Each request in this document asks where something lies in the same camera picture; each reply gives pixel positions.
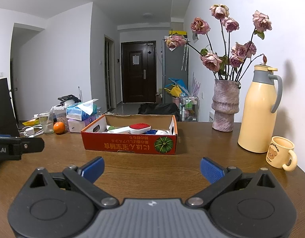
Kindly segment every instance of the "door frame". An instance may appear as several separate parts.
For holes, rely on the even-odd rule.
[[[110,66],[110,95],[111,95],[111,107],[116,107],[116,82],[115,82],[115,41],[109,36],[104,35],[104,61],[103,61],[103,72],[104,72],[104,83],[105,83],[105,41],[109,41],[109,66]]]
[[[10,59],[10,93],[12,96],[12,108],[15,115],[15,120],[17,124],[19,123],[19,116],[17,111],[17,105],[15,101],[15,80],[14,80],[14,68],[13,68],[13,58]]]
[[[133,42],[122,42],[120,43],[121,45],[121,77],[122,77],[122,102],[124,103],[124,84],[125,84],[125,79],[124,79],[124,46],[125,45],[133,45],[133,44],[146,44],[146,43],[153,43],[153,60],[154,60],[154,72],[155,72],[155,85],[154,85],[154,89],[155,89],[155,92],[157,92],[157,61],[156,61],[156,40],[152,40],[152,41],[133,41]]]

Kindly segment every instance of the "gray handle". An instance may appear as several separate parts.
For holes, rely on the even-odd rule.
[[[277,80],[278,81],[278,91],[277,91],[277,97],[276,97],[276,102],[275,104],[272,106],[272,110],[271,110],[271,113],[275,113],[280,102],[281,102],[281,99],[282,99],[282,94],[283,94],[283,80],[280,76],[278,75],[272,75],[272,74],[269,74],[268,77],[271,79],[271,80]]]

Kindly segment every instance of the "yellow thermos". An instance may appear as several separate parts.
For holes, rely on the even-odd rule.
[[[246,94],[238,140],[239,145],[248,151],[265,153],[268,150],[283,91],[282,78],[273,74],[277,70],[265,65],[254,66],[254,77]],[[278,81],[277,94],[274,80]]]

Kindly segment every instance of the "gray refrigerator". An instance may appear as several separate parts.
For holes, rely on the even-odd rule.
[[[184,54],[184,47],[177,47],[171,51],[163,39],[162,44],[162,88],[173,82],[168,78],[182,79],[188,88],[188,63],[187,67],[182,67],[182,58]],[[162,101],[163,103],[172,103],[172,97],[164,89],[162,90]]]

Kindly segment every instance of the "yellow mug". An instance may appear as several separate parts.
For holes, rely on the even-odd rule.
[[[270,142],[266,161],[271,166],[276,168],[283,168],[285,171],[294,171],[297,166],[297,156],[293,151],[295,145],[290,140],[274,136]]]

